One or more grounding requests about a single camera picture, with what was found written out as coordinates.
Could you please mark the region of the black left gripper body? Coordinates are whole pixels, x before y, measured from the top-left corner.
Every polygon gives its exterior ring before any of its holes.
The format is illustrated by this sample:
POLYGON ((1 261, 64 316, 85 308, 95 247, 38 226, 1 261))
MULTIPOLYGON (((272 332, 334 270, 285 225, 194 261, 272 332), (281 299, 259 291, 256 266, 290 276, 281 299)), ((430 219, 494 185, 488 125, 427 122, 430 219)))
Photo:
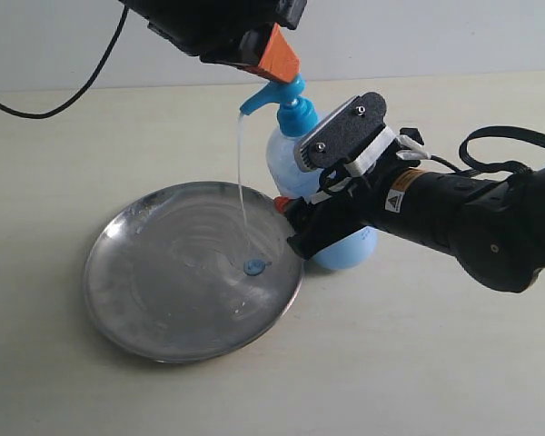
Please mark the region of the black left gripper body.
POLYGON ((278 38, 281 27, 294 30, 305 1, 130 0, 129 10, 152 32, 207 64, 255 67, 278 38))

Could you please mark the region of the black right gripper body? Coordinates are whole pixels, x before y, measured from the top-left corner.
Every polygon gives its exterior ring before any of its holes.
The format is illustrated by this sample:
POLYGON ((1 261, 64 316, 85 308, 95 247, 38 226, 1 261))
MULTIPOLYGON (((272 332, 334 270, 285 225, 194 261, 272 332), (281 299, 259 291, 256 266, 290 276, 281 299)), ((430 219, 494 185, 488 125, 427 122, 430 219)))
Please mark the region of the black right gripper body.
POLYGON ((286 197, 284 218, 292 228, 287 243, 304 260, 367 260, 376 250, 379 230, 369 219, 375 190, 353 182, 331 195, 286 197))

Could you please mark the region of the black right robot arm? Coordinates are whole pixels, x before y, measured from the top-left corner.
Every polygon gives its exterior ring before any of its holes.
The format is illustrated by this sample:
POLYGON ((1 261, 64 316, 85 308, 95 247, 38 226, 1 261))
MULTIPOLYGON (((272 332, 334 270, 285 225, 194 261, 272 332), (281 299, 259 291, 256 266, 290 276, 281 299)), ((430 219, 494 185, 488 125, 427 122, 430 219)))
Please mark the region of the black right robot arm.
POLYGON ((319 203, 274 205, 305 260, 370 226, 455 258, 494 291, 523 292, 545 270, 545 168, 493 181, 388 164, 319 203))

